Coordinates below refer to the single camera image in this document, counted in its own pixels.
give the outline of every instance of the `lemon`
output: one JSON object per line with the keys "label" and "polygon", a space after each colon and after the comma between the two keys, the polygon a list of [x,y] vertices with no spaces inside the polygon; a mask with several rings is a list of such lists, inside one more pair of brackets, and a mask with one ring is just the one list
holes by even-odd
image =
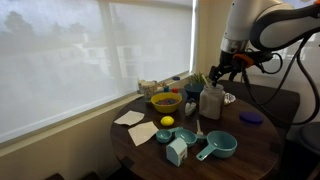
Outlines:
{"label": "lemon", "polygon": [[171,116],[164,116],[160,122],[163,126],[171,126],[174,123],[174,119]]}

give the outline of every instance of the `small teal bowl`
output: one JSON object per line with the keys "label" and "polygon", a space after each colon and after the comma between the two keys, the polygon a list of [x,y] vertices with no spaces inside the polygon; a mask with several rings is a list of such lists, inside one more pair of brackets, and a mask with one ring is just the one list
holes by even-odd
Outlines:
{"label": "small teal bowl", "polygon": [[207,139],[207,136],[197,135],[187,129],[180,129],[180,130],[176,131],[174,135],[176,138],[179,137],[179,138],[183,139],[188,147],[193,146],[194,143],[196,143],[198,139]]}
{"label": "small teal bowl", "polygon": [[176,127],[172,129],[160,129],[156,132],[156,138],[159,143],[167,143],[171,140],[172,133],[182,129],[182,127]]}
{"label": "small teal bowl", "polygon": [[188,99],[193,98],[195,100],[200,99],[200,93],[203,90],[204,84],[202,83],[190,83],[184,86],[184,90],[188,95]]}

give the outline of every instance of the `yellow bowl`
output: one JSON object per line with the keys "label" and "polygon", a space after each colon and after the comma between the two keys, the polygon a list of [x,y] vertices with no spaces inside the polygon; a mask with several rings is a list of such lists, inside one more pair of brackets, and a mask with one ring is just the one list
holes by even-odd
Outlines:
{"label": "yellow bowl", "polygon": [[[178,102],[175,104],[168,104],[168,105],[156,104],[158,101],[166,100],[169,98],[176,99],[176,100],[178,100]],[[152,96],[152,98],[151,98],[151,102],[152,102],[153,106],[156,108],[156,110],[161,113],[164,113],[164,114],[168,114],[168,113],[172,113],[172,112],[176,111],[178,109],[181,101],[182,101],[181,95],[179,95],[177,93],[172,93],[172,92],[159,93],[159,94]]]}

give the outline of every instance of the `window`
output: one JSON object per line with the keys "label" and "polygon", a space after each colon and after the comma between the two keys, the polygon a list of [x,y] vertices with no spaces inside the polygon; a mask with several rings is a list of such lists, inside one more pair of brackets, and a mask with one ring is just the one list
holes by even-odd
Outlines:
{"label": "window", "polygon": [[189,71],[192,0],[2,0],[0,143]]}

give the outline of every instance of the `small carton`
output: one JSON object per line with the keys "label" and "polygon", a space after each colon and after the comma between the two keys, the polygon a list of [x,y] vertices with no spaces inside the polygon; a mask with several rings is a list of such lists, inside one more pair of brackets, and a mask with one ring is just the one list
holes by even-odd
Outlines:
{"label": "small carton", "polygon": [[179,137],[167,145],[166,151],[167,159],[178,167],[188,157],[187,144]]}

